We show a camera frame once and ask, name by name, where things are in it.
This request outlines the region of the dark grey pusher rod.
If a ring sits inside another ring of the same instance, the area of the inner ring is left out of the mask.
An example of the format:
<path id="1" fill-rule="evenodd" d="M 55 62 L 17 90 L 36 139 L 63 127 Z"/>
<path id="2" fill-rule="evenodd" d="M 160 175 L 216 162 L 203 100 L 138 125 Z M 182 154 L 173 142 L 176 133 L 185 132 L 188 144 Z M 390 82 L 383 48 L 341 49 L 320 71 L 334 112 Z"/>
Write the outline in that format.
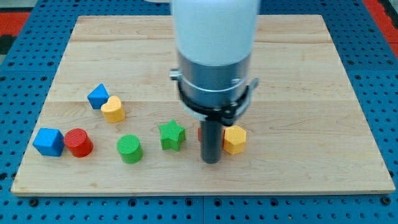
<path id="1" fill-rule="evenodd" d="M 220 160 L 223 143 L 223 126 L 217 121 L 200 122 L 201 158 L 207 164 Z"/>

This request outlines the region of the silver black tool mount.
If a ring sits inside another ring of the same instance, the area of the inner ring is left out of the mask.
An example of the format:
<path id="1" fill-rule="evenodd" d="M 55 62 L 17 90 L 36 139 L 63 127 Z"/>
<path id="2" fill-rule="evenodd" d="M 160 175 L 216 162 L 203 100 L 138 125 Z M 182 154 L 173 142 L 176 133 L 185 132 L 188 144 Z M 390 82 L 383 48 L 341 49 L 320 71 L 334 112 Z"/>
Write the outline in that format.
<path id="1" fill-rule="evenodd" d="M 178 68 L 169 77 L 177 82 L 184 109 L 200 121 L 232 126 L 248 109 L 258 86 L 255 78 L 247 84 L 251 57 L 227 65 L 204 65 L 178 53 Z"/>

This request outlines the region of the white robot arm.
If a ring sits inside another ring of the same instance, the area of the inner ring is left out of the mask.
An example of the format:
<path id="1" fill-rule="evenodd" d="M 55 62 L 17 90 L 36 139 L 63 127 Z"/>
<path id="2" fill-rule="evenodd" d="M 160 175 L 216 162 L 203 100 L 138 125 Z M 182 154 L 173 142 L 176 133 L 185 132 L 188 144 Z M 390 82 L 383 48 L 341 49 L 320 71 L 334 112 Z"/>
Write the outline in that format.
<path id="1" fill-rule="evenodd" d="M 170 71 L 185 109 L 200 121 L 201 159 L 221 157 L 223 127 L 249 107 L 249 81 L 259 0 L 172 1 L 178 68 Z"/>

